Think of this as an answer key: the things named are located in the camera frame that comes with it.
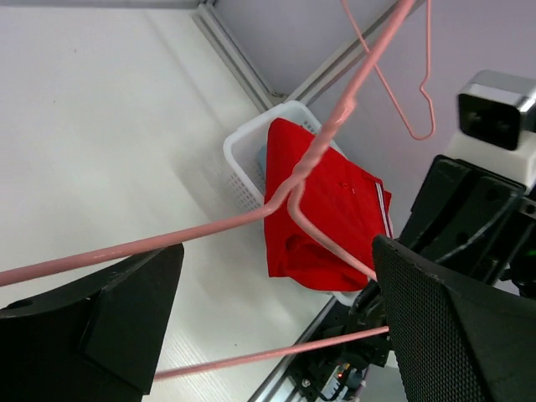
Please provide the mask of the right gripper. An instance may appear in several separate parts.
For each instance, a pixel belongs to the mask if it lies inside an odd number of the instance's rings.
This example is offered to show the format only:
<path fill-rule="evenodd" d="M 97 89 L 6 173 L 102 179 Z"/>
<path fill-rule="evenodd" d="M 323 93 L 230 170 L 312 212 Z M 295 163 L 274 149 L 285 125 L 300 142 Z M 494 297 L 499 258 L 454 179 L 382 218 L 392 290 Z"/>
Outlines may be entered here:
<path fill-rule="evenodd" d="M 399 241 L 489 285 L 535 286 L 535 192 L 450 157 L 435 157 Z"/>

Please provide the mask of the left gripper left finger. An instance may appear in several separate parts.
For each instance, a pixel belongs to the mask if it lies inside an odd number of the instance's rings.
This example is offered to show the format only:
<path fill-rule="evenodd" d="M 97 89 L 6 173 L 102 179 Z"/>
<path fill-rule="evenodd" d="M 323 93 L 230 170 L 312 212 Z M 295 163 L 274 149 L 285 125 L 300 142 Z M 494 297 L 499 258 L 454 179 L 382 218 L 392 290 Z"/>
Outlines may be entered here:
<path fill-rule="evenodd" d="M 2 308 L 1 399 L 142 400 L 183 257 L 183 245 L 133 255 Z"/>

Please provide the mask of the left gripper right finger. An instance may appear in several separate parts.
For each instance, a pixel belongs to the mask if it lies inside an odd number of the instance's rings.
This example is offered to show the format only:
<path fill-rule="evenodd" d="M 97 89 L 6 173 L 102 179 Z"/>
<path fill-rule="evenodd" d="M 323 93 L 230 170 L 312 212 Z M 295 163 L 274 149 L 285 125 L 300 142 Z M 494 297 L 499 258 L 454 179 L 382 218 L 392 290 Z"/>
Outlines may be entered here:
<path fill-rule="evenodd" d="M 377 280 L 409 401 L 533 401 L 535 302 L 373 242 Z"/>

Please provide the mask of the red trousers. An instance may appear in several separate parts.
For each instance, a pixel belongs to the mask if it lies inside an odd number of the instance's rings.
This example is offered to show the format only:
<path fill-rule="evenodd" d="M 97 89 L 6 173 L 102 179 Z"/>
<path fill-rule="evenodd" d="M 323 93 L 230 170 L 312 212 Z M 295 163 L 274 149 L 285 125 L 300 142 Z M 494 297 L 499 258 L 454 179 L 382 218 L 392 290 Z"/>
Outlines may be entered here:
<path fill-rule="evenodd" d="M 313 135 L 305 128 L 275 119 L 268 130 L 265 198 L 270 199 L 308 149 Z M 391 195 L 380 179 L 333 148 L 306 180 L 300 208 L 331 240 L 372 266 L 372 242 L 386 235 L 384 212 Z M 359 291 L 368 277 L 306 234 L 285 206 L 264 220 L 266 259 L 271 277 L 288 277 L 315 291 Z"/>

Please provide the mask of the pink hanger of red trousers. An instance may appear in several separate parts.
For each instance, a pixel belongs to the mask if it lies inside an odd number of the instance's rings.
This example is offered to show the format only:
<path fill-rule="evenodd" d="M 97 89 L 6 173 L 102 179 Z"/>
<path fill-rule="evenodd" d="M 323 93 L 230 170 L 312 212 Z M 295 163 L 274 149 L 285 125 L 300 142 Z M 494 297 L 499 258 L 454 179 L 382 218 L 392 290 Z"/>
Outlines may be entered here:
<path fill-rule="evenodd" d="M 116 260 L 120 257 L 140 254 L 142 252 L 176 245 L 185 241 L 196 240 L 208 235 L 214 235 L 228 229 L 234 229 L 259 221 L 276 212 L 284 202 L 287 202 L 287 211 L 293 221 L 303 229 L 306 234 L 310 235 L 326 250 L 329 250 L 335 256 L 352 266 L 352 268 L 374 280 L 376 278 L 376 273 L 372 269 L 353 257 L 353 255 L 344 250 L 343 247 L 338 245 L 334 240 L 331 240 L 326 234 L 313 225 L 309 219 L 307 219 L 300 210 L 300 202 L 302 200 L 302 195 L 305 192 L 306 179 L 321 161 L 330 146 L 331 140 L 356 109 L 356 95 L 358 91 L 365 79 L 368 78 L 373 67 L 379 61 L 383 52 L 387 49 L 413 5 L 414 3 L 412 1 L 399 1 L 397 3 L 396 9 L 393 11 L 386 28 L 378 37 L 374 47 L 368 54 L 367 59 L 361 64 L 359 70 L 355 73 L 355 76 L 348 83 L 348 86 L 341 95 L 338 103 L 332 110 L 329 119 L 322 126 L 320 133 L 315 135 L 311 145 L 293 168 L 290 177 L 281 183 L 270 200 L 262 207 L 246 214 L 215 221 L 210 224 L 203 224 L 122 245 L 115 245 L 57 260 L 45 261 L 9 271 L 3 271 L 1 273 L 1 285 L 9 286 L 24 281 L 31 281 L 39 277 L 72 271 L 88 265 L 95 265 L 108 260 Z"/>

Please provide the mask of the light blue garment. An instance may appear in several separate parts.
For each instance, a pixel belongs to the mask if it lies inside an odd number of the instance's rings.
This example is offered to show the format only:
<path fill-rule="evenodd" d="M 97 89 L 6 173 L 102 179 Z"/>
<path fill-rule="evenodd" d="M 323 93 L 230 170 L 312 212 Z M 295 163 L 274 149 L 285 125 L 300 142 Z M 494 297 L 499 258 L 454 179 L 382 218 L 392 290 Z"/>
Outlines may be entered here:
<path fill-rule="evenodd" d="M 265 144 L 256 155 L 256 160 L 259 164 L 262 177 L 266 176 L 266 167 L 267 167 L 267 145 Z"/>

